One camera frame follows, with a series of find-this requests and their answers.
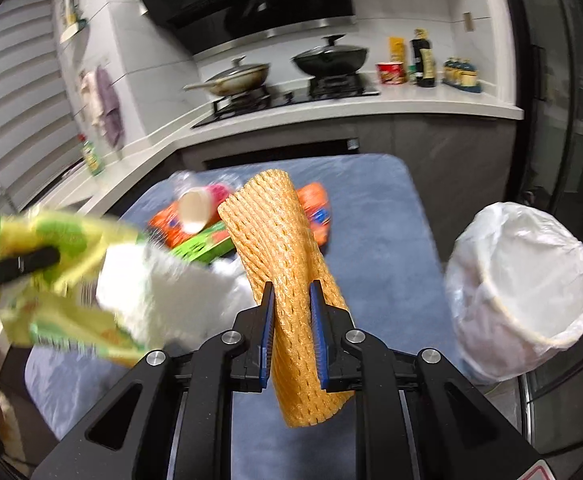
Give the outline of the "steel frying pan with lid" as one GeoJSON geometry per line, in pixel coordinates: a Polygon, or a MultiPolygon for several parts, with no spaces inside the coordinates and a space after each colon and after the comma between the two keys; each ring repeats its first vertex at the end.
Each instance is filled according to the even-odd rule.
{"type": "Polygon", "coordinates": [[[206,90],[213,96],[236,96],[237,94],[260,88],[270,73],[269,63],[244,64],[244,58],[233,58],[232,66],[203,82],[185,84],[184,91],[206,90]]]}

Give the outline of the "black wok with lid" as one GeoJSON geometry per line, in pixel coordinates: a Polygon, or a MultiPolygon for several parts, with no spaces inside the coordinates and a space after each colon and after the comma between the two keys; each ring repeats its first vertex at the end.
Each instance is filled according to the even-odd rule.
{"type": "Polygon", "coordinates": [[[345,76],[357,73],[369,55],[369,49],[339,44],[345,34],[325,36],[324,46],[314,47],[293,57],[302,73],[315,78],[345,76]]]}

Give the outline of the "wall power socket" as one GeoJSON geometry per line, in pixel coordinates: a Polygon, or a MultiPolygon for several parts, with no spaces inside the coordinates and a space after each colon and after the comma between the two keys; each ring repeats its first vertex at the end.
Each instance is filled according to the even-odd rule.
{"type": "Polygon", "coordinates": [[[475,25],[474,25],[473,15],[471,15],[470,12],[465,12],[463,14],[463,18],[464,18],[465,30],[467,32],[474,32],[475,25]]]}

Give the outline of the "orange foam fruit net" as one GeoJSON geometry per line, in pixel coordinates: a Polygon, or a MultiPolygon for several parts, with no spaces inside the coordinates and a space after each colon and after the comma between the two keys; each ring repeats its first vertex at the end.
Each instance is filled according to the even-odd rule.
{"type": "Polygon", "coordinates": [[[334,416],[351,393],[320,386],[311,330],[309,287],[321,282],[325,301],[348,308],[310,229],[290,175],[256,174],[219,206],[257,302],[267,282],[275,292],[272,375],[287,426],[309,427],[334,416]]]}

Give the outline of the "orange snack bag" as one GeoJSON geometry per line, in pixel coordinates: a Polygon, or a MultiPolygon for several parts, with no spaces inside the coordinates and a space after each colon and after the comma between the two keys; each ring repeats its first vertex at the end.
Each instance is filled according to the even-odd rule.
{"type": "MultiPolygon", "coordinates": [[[[324,245],[328,240],[329,222],[331,222],[331,211],[325,188],[320,183],[312,182],[299,188],[297,195],[309,220],[315,240],[320,246],[324,245]]],[[[150,234],[157,235],[158,240],[171,249],[194,236],[182,231],[177,200],[178,198],[168,207],[157,212],[148,222],[150,234]]]]}

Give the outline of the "pink hanging cloth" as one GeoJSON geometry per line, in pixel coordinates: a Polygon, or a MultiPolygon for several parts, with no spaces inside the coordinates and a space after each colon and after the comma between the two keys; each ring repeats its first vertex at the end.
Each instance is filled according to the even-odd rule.
{"type": "Polygon", "coordinates": [[[95,128],[102,128],[103,103],[98,93],[98,82],[93,70],[83,70],[80,73],[80,96],[91,124],[95,128]]]}

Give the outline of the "yellow green tissue packet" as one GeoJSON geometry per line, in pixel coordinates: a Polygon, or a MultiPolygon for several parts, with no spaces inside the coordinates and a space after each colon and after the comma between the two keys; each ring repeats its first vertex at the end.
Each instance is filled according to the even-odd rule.
{"type": "Polygon", "coordinates": [[[51,246],[60,261],[0,287],[0,322],[15,347],[47,346],[133,366],[142,344],[95,298],[107,249],[143,235],[124,222],[36,207],[0,216],[0,261],[51,246]]]}

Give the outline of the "black gas stove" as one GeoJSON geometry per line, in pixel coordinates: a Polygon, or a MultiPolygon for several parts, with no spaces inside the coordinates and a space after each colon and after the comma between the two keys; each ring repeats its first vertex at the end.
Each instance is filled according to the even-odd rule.
{"type": "Polygon", "coordinates": [[[380,91],[360,74],[312,77],[305,87],[283,91],[273,86],[261,86],[236,96],[221,98],[212,103],[211,112],[195,122],[200,128],[247,114],[283,106],[325,100],[342,100],[359,96],[379,96],[380,91]]]}

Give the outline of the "dark soy sauce bottle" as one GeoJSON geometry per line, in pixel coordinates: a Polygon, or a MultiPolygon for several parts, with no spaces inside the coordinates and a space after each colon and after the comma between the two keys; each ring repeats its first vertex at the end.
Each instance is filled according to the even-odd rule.
{"type": "Polygon", "coordinates": [[[417,28],[414,30],[411,46],[416,84],[421,88],[435,87],[437,76],[436,61],[425,29],[417,28]]]}

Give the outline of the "wall shelf with bottles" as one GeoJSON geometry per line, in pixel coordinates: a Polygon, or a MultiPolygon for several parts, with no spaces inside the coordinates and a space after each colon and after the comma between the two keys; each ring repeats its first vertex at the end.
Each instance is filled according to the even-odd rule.
{"type": "Polygon", "coordinates": [[[66,44],[74,38],[82,29],[86,28],[88,21],[82,16],[80,0],[62,0],[63,30],[60,33],[60,43],[66,44]]]}

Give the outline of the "red instant noodle cup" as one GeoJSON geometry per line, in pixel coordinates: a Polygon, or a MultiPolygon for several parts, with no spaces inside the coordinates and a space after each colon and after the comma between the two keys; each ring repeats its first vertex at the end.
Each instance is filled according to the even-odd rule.
{"type": "Polygon", "coordinates": [[[381,84],[404,84],[406,74],[401,61],[376,64],[377,76],[381,84]]]}

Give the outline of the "purple hanging towel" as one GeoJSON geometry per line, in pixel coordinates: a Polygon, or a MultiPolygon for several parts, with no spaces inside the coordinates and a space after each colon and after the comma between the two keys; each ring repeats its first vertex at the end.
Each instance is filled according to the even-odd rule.
{"type": "Polygon", "coordinates": [[[124,125],[122,125],[120,103],[116,90],[104,67],[98,66],[95,71],[95,79],[103,110],[101,124],[105,139],[111,148],[120,150],[124,145],[124,125]]]}

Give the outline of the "built-in black oven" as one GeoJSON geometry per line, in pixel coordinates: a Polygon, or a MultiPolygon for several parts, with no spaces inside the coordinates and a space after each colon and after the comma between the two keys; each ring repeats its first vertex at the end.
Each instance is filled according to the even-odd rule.
{"type": "Polygon", "coordinates": [[[242,165],[261,164],[261,162],[278,162],[311,157],[328,157],[340,155],[355,155],[360,153],[360,142],[357,138],[315,141],[309,143],[291,144],[280,148],[263,148],[262,150],[238,153],[207,159],[204,161],[206,170],[221,169],[242,165]]]}

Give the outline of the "white tissue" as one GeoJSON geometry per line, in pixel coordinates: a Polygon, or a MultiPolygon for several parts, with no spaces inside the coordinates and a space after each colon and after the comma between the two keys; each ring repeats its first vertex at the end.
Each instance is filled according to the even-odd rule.
{"type": "Polygon", "coordinates": [[[188,263],[154,243],[109,246],[95,292],[98,305],[147,350],[177,342],[196,350],[256,306],[241,263],[188,263]]]}

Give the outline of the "clear plastic bag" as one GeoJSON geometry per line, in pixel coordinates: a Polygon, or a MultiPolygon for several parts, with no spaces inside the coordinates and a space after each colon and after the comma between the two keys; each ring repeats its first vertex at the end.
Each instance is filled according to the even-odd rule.
{"type": "Polygon", "coordinates": [[[173,196],[180,198],[192,188],[202,186],[222,184],[229,189],[232,194],[238,191],[245,183],[245,180],[236,172],[220,171],[177,171],[168,178],[173,188],[173,196]]]}

